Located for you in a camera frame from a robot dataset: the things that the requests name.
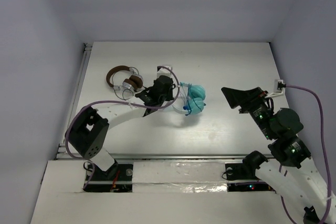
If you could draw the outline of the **teal white headphones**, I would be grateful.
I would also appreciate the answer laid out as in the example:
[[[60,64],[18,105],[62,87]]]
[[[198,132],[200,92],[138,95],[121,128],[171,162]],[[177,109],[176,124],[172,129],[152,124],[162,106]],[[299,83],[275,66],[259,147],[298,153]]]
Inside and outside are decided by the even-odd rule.
[[[201,113],[205,104],[206,92],[201,85],[195,85],[191,83],[180,83],[180,94],[178,99],[180,102],[176,101],[172,108],[174,112],[189,116],[197,115]]]

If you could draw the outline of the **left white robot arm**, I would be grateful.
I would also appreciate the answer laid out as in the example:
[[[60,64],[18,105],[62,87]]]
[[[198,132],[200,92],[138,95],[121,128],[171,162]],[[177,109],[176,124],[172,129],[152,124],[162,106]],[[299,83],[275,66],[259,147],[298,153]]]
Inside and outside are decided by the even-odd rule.
[[[118,162],[103,148],[107,132],[127,121],[143,118],[170,106],[175,98],[173,79],[161,75],[153,86],[136,94],[134,101],[97,101],[84,106],[74,117],[65,133],[65,147],[72,145],[81,158],[92,162],[92,171],[105,179],[112,179],[118,170]]]

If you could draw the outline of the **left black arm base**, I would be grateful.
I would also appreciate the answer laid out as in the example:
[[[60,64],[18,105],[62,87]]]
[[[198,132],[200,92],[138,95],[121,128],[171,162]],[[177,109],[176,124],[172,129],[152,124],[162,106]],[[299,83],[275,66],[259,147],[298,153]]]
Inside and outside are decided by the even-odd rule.
[[[102,171],[92,162],[84,162],[86,171],[83,190],[87,193],[131,193],[133,164],[117,161],[107,171]]]

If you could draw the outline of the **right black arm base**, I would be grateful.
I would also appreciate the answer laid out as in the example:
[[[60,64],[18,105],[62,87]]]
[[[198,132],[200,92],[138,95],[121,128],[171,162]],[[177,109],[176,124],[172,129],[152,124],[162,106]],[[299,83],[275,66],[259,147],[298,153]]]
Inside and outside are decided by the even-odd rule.
[[[228,184],[229,192],[274,191],[266,182],[256,177],[256,170],[268,158],[258,151],[253,151],[243,158],[241,163],[225,164],[222,179]]]

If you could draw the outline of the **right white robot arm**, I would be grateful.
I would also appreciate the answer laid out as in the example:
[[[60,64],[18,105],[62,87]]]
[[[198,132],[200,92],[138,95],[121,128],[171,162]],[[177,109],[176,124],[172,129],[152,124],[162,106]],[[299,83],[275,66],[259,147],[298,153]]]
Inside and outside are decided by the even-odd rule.
[[[221,89],[229,106],[249,114],[262,134],[272,143],[268,148],[279,166],[253,151],[241,163],[227,164],[222,178],[227,181],[258,179],[289,201],[304,223],[335,223],[335,194],[332,191],[329,163],[324,161],[327,179],[315,166],[311,152],[298,136],[303,130],[298,114],[289,108],[274,111],[273,98],[283,95],[288,85],[275,82],[272,93],[256,87],[251,90]]]

